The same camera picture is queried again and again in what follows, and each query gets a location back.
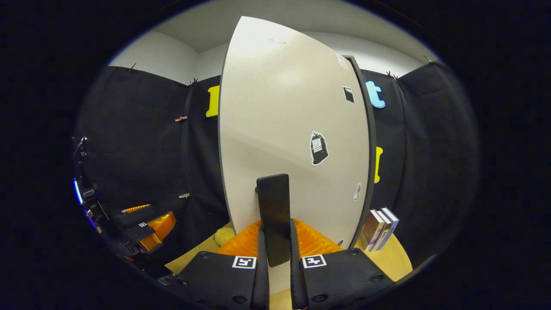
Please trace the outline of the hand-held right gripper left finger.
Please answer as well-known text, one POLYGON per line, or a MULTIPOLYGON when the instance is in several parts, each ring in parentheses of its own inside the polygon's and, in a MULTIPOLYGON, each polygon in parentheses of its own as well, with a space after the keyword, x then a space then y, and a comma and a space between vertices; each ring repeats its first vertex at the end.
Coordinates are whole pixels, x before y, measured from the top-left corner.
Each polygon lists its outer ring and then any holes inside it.
POLYGON ((236 234, 217 252, 198 252, 167 289, 189 310, 267 310, 269 273, 260 221, 236 234))

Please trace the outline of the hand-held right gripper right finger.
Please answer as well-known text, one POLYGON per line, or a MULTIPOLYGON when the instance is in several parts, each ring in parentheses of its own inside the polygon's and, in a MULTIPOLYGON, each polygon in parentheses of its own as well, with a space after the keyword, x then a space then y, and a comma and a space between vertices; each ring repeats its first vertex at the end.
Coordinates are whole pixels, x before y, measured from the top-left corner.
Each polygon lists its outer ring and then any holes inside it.
POLYGON ((295 219, 291 227, 291 301, 300 310, 359 310, 394 282, 359 248, 301 256, 295 219))

